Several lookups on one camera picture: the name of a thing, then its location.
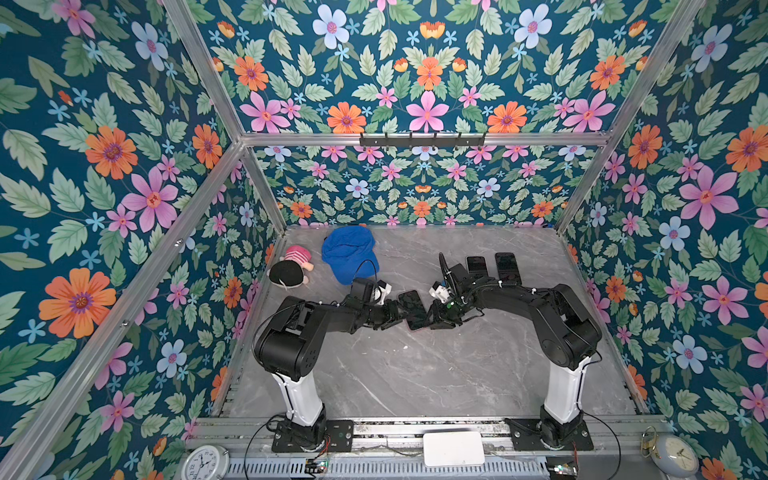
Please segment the black phone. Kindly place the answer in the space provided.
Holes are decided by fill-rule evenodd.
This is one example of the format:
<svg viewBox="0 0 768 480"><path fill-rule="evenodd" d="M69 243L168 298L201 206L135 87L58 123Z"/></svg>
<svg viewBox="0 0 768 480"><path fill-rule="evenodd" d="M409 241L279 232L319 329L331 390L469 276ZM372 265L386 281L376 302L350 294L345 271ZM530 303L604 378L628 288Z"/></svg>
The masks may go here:
<svg viewBox="0 0 768 480"><path fill-rule="evenodd" d="M498 277L502 282L513 285L522 284L517 259L512 252L497 252L494 258Z"/></svg>
<svg viewBox="0 0 768 480"><path fill-rule="evenodd" d="M484 256L468 256L466 261L468 273L472 278L479 279L489 275Z"/></svg>
<svg viewBox="0 0 768 480"><path fill-rule="evenodd" d="M428 310L421 299L418 291L410 290L401 293L398 296L398 302L401 308L405 311L405 321L407 325L410 324L423 324L431 325L432 318Z"/></svg>

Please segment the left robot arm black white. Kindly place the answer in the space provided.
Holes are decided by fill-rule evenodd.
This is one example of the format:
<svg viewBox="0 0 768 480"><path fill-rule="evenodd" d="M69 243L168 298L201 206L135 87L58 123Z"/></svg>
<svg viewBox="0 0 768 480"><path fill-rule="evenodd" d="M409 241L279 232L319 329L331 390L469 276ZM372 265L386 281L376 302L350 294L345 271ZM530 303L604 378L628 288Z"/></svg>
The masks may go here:
<svg viewBox="0 0 768 480"><path fill-rule="evenodd" d="M275 380L285 403L276 440L305 451L322 448L328 441L327 409L313 374L327 334L386 330L402 321L398 302L388 297L381 281L355 279L340 302L285 297L253 348L255 360Z"/></svg>

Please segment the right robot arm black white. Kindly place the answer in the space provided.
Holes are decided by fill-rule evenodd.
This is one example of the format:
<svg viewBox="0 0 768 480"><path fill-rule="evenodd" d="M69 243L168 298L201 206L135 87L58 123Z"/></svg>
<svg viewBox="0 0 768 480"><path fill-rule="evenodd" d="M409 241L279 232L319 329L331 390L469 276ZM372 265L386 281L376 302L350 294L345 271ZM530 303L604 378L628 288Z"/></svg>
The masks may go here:
<svg viewBox="0 0 768 480"><path fill-rule="evenodd" d="M596 363L602 330L574 290L565 284L528 287L519 273L500 279L461 264L440 266L442 280L433 285L431 327L450 329L470 320L469 313L499 310L529 320L549 361L548 387L533 434L550 450L579 436L584 424L582 396L586 372Z"/></svg>

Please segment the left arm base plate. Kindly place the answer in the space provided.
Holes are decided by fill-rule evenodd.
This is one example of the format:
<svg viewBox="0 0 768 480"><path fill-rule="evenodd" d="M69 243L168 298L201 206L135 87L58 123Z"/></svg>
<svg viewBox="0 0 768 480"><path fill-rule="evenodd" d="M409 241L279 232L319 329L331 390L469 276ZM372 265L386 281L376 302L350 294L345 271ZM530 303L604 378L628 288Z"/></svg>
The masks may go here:
<svg viewBox="0 0 768 480"><path fill-rule="evenodd" d="M311 427L283 420L278 424L271 450L274 453L350 452L354 427L352 420L323 420Z"/></svg>

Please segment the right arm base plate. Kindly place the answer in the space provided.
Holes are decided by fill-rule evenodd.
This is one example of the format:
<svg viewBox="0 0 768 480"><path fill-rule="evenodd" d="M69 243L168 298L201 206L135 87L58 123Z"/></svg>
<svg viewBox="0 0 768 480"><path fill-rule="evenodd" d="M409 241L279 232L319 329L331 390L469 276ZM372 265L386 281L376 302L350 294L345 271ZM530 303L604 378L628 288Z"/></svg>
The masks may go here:
<svg viewBox="0 0 768 480"><path fill-rule="evenodd" d="M504 418L517 451L593 451L594 443L582 416L561 424L551 418Z"/></svg>

